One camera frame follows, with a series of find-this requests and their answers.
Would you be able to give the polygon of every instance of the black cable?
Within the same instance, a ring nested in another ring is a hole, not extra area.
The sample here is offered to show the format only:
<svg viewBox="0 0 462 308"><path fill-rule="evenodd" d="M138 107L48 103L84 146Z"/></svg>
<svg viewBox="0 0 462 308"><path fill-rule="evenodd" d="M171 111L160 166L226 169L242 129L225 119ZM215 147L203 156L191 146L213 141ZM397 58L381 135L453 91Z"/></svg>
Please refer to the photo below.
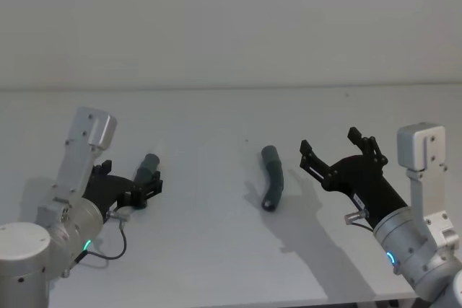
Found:
<svg viewBox="0 0 462 308"><path fill-rule="evenodd" d="M351 223L350 225L359 226L359 227L362 227L363 229L366 229L367 231L374 232L374 230L372 230L370 227L365 226L365 225L361 225L361 224L358 224L358 223Z"/></svg>
<svg viewBox="0 0 462 308"><path fill-rule="evenodd" d="M123 238L123 250L119 255L117 255L117 256L106 256L106 255L98 254L97 252L87 252L87 254L88 255L94 255L94 256L96 256L98 258L101 258L101 259L104 259L104 260L117 260L117 259L122 258L123 255L125 254L125 252L127 251L127 237L125 235L125 232L123 231L123 221L122 220L119 221L118 228L121 231L122 238Z"/></svg>

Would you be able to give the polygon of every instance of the table surface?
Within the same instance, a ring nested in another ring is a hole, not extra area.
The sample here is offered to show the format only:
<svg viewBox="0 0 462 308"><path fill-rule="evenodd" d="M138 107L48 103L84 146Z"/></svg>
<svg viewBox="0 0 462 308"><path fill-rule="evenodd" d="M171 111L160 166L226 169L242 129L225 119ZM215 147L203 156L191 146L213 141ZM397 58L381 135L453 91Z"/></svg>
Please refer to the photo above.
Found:
<svg viewBox="0 0 462 308"><path fill-rule="evenodd" d="M87 257L53 283L51 308L293 307L413 296L373 236L346 226L355 211L299 167L300 142L328 164L357 153L350 126L376 136L385 176L409 202L396 162L399 127L447 127L446 204L462 232L462 85L162 92L0 93L0 224L33 220L64 155L77 107L118 119L113 173L133 177L147 152L161 159L163 193L126 225L128 251L107 263ZM260 150L277 147L285 189L263 212L268 187ZM116 223L98 239L121 251Z"/></svg>

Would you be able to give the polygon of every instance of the curved tube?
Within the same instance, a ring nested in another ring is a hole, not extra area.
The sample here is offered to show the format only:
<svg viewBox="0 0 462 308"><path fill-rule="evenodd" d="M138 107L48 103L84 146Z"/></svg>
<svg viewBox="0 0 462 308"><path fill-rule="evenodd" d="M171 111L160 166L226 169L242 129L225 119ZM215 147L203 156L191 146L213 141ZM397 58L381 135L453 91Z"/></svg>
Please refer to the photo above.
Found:
<svg viewBox="0 0 462 308"><path fill-rule="evenodd" d="M275 146L266 146L261 150L263 163L268 171L271 181L261 207L268 212L274 212L281 200L284 189L284 175L282 174L282 163Z"/></svg>

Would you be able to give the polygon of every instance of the screw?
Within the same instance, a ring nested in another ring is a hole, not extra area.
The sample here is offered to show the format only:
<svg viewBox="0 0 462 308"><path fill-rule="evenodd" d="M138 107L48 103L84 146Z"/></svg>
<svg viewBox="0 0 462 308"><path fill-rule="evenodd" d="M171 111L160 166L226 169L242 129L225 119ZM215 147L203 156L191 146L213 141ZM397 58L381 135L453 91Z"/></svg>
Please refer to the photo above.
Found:
<svg viewBox="0 0 462 308"><path fill-rule="evenodd" d="M66 268L65 270L63 270L63 273L61 274L61 277L62 278L69 278L69 276L71 275L71 271Z"/></svg>

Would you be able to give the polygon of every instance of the white wall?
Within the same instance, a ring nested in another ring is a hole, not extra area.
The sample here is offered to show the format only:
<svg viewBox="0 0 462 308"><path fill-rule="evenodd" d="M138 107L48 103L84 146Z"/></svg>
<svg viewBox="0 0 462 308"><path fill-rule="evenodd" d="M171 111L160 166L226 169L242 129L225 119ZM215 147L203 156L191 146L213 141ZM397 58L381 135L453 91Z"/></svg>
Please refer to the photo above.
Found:
<svg viewBox="0 0 462 308"><path fill-rule="evenodd" d="M0 88L462 81L462 0L0 0Z"/></svg>

